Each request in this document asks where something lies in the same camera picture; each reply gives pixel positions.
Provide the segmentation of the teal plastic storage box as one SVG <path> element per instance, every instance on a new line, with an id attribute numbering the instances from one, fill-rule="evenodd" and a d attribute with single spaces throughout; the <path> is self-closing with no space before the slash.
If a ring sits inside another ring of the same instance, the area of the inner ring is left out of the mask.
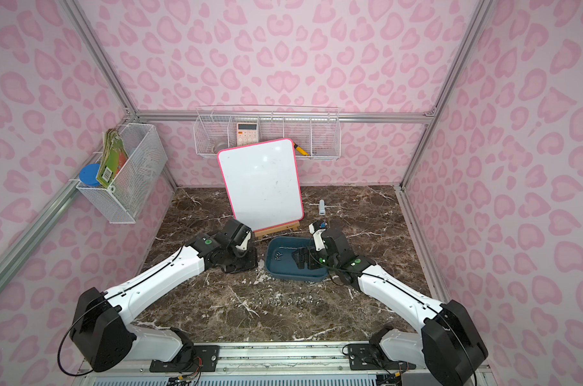
<path id="1" fill-rule="evenodd" d="M 288 281 L 323 281 L 328 276 L 327 269 L 307 270 L 299 269 L 292 255 L 283 261 L 277 262 L 274 259 L 274 253 L 278 248 L 296 249 L 312 246 L 312 238 L 300 238 L 292 236 L 278 236 L 268 244 L 265 267 L 267 272 L 273 277 Z"/>

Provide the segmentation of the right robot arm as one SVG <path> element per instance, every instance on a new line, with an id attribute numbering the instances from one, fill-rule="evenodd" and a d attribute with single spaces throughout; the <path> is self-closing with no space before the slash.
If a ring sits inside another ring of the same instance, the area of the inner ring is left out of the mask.
<path id="1" fill-rule="evenodd" d="M 323 221 L 309 226 L 312 244 L 296 253 L 296 264 L 325 268 L 341 283 L 378 300 L 419 334 L 409 353 L 396 344 L 394 331 L 384 328 L 373 336 L 375 350 L 390 361 L 402 360 L 427 368 L 442 385 L 464 385 L 488 358 L 487 347 L 460 302 L 441 302 L 394 278 L 375 260 L 355 253 L 337 228 Z"/>

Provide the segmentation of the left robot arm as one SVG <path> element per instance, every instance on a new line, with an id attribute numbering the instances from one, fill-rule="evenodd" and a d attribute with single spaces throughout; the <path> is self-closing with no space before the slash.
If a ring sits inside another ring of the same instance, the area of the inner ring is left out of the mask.
<path id="1" fill-rule="evenodd" d="M 201 233 L 145 272 L 106 290 L 87 289 L 78 298 L 71 340 L 92 372 L 106 372 L 126 361 L 148 361 L 150 372 L 200 375 L 216 367 L 216 347 L 199 349 L 176 327 L 138 327 L 134 320 L 151 304 L 207 270 L 242 273 L 257 267 L 252 230 L 229 220 L 216 233 Z"/>

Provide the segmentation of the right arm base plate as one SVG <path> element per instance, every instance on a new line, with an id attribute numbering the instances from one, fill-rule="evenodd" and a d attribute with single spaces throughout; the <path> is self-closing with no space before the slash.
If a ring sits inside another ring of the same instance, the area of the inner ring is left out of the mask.
<path id="1" fill-rule="evenodd" d="M 409 371 L 417 368 L 412 363 L 387 359 L 378 347 L 369 343 L 346 344 L 341 352 L 348 359 L 352 371 Z"/>

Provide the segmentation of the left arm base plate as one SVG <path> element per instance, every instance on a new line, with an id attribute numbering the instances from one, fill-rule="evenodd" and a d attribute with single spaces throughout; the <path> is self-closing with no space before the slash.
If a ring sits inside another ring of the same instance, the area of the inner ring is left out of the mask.
<path id="1" fill-rule="evenodd" d="M 215 372 L 221 347 L 219 345 L 196 345 L 182 348 L 169 362 L 153 360 L 151 373 L 186 373 Z"/>

